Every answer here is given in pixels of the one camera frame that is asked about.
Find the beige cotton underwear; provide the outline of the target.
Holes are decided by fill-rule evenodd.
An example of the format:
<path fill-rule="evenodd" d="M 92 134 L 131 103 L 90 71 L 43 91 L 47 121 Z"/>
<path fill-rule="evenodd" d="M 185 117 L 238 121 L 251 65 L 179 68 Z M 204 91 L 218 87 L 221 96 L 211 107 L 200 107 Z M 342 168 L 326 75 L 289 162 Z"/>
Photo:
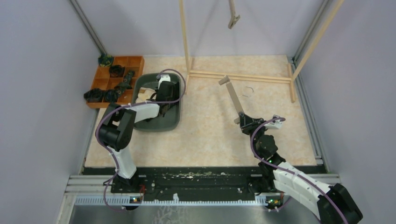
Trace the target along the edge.
<path fill-rule="evenodd" d="M 149 101 L 156 101 L 156 91 L 151 88 L 140 88 L 135 103 L 146 104 Z"/>

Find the beige clip hanger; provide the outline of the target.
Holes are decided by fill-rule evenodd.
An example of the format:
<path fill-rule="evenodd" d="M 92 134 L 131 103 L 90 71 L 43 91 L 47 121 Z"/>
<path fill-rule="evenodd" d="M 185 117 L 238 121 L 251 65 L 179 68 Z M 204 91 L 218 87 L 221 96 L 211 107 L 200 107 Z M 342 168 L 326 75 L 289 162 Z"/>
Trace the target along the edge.
<path fill-rule="evenodd" d="M 231 100 L 233 102 L 233 105 L 235 107 L 235 110 L 237 112 L 237 115 L 239 115 L 241 112 L 244 112 L 244 109 L 242 107 L 242 104 L 239 100 L 240 97 L 250 97 L 254 93 L 254 89 L 252 87 L 246 86 L 245 89 L 246 91 L 243 92 L 242 95 L 238 95 L 234 89 L 234 86 L 230 80 L 230 78 L 225 75 L 221 80 L 219 80 L 219 85 L 226 85 L 226 88 L 228 90 L 228 93 L 231 97 Z"/>

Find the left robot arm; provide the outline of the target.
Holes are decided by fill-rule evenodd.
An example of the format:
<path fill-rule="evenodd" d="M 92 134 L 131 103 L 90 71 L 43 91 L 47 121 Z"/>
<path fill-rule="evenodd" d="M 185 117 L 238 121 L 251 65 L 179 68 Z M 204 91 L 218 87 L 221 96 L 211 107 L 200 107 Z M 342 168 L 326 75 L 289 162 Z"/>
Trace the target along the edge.
<path fill-rule="evenodd" d="M 163 81 L 155 90 L 155 98 L 127 105 L 110 103 L 96 130 L 98 143 L 109 150 L 116 166 L 116 175 L 122 178 L 121 186 L 128 193 L 136 192 L 140 180 L 134 177 L 137 167 L 133 162 L 129 145 L 135 123 L 164 115 L 180 101 L 180 85 Z"/>

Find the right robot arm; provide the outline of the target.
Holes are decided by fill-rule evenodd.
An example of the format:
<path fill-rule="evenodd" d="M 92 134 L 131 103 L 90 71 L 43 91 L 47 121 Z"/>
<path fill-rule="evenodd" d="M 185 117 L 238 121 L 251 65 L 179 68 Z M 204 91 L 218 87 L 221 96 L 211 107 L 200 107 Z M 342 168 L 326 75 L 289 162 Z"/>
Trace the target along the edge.
<path fill-rule="evenodd" d="M 279 129 L 285 118 L 252 118 L 239 112 L 239 126 L 249 136 L 250 149 L 263 169 L 263 187 L 283 192 L 307 208 L 322 224 L 357 224 L 363 214 L 348 190 L 340 183 L 330 185 L 310 177 L 278 154 L 275 138 L 265 132 Z"/>

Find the dark green plastic bin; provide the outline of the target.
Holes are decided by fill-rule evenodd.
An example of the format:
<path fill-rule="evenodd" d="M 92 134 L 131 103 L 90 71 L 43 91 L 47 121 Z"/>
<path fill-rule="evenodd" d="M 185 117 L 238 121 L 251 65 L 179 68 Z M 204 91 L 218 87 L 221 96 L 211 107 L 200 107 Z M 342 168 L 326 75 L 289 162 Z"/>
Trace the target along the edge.
<path fill-rule="evenodd" d="M 151 88 L 155 91 L 158 90 L 158 81 L 156 76 L 159 73 L 150 73 L 146 75 L 142 75 L 139 77 L 135 83 L 134 92 L 133 92 L 133 100 L 132 103 L 135 104 L 135 100 L 138 95 L 138 91 L 140 88 Z M 180 97 L 184 94 L 184 82 L 183 79 L 175 74 L 164 72 L 162 74 L 170 75 L 171 82 L 177 84 L 177 99 L 174 101 L 168 102 L 154 102 L 149 101 L 146 104 L 150 106 L 151 110 L 158 111 L 157 115 L 153 118 L 142 119 L 141 121 L 135 121 L 134 128 L 143 131 L 143 132 L 166 132 L 171 131 L 177 127 L 180 121 L 181 116 L 181 99 Z M 165 113 L 165 116 L 162 117 L 159 115 L 160 105 L 166 103 L 174 103 L 174 105 Z"/>

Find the orange compartment tray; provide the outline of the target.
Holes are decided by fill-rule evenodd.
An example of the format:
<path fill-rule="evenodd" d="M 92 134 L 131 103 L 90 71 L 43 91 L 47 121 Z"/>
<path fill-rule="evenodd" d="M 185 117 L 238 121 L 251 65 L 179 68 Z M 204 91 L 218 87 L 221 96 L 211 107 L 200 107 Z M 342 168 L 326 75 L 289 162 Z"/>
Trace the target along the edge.
<path fill-rule="evenodd" d="M 145 64 L 145 59 L 143 56 L 114 56 L 114 62 L 112 66 L 121 65 L 125 67 L 124 76 L 127 74 L 129 70 L 135 71 L 135 75 L 131 81 L 131 85 L 133 88 L 130 90 L 126 90 L 122 95 L 120 95 L 116 103 L 126 104 L 132 100 L 135 83 L 137 79 L 142 76 L 144 64 Z M 98 65 L 94 75 L 94 79 L 92 81 L 89 90 L 94 88 L 100 88 L 105 92 L 106 90 L 114 89 L 115 86 L 123 80 L 124 76 L 121 78 L 110 78 L 109 68 L 110 67 L 100 67 Z M 109 103 L 104 101 L 103 98 L 102 102 L 99 103 L 86 102 L 86 105 L 92 109 L 99 109 L 99 108 L 106 108 L 109 105 Z"/>

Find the wooden clothes rack frame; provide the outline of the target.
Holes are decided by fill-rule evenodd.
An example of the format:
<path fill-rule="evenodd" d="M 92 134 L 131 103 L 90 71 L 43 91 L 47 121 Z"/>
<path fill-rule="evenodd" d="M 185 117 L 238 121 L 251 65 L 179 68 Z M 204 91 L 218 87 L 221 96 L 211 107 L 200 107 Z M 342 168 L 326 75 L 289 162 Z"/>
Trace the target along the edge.
<path fill-rule="evenodd" d="M 331 22 L 343 5 L 341 0 L 234 0 L 240 19 L 228 28 L 228 0 L 180 0 L 178 2 L 186 67 L 186 92 L 192 79 L 230 79 L 285 84 L 290 100 L 297 99 L 296 81 Z M 287 56 L 285 77 L 241 71 L 196 69 L 198 57 L 261 55 Z"/>

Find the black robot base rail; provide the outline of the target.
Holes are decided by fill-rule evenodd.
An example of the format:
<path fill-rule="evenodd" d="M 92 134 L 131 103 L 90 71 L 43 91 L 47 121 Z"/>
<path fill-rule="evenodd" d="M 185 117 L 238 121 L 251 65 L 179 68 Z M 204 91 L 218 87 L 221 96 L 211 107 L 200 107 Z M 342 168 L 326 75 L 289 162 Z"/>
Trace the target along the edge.
<path fill-rule="evenodd" d="M 279 195 L 260 167 L 138 167 L 131 181 L 116 177 L 112 193 L 136 193 L 146 202 L 253 201 L 259 195 Z"/>

